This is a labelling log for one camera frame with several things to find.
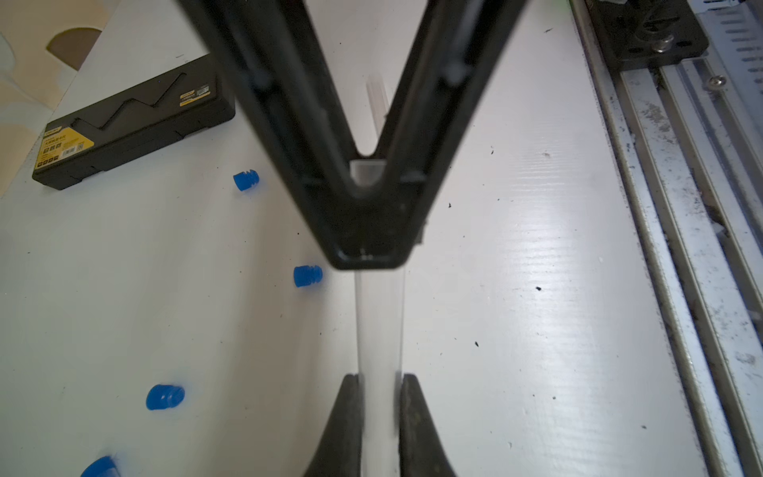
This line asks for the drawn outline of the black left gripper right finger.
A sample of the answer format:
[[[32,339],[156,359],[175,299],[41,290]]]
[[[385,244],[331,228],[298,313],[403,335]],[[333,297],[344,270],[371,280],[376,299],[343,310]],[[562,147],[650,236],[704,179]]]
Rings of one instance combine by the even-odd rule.
[[[403,376],[399,396],[399,466],[402,477],[456,475],[413,374]]]

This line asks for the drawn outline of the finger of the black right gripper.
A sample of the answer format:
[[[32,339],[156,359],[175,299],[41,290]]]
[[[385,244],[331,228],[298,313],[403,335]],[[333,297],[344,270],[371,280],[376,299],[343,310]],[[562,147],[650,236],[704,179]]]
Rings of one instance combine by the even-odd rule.
[[[365,205],[350,176],[359,158],[302,1],[183,1],[321,250],[363,270]]]
[[[363,218],[366,270],[407,262],[525,6],[427,3],[376,150],[387,168]]]

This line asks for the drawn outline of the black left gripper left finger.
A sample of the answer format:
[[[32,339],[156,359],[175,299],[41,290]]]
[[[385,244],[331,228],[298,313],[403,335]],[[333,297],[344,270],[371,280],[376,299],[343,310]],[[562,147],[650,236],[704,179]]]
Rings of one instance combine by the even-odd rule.
[[[343,377],[305,477],[362,474],[363,392],[358,375]]]

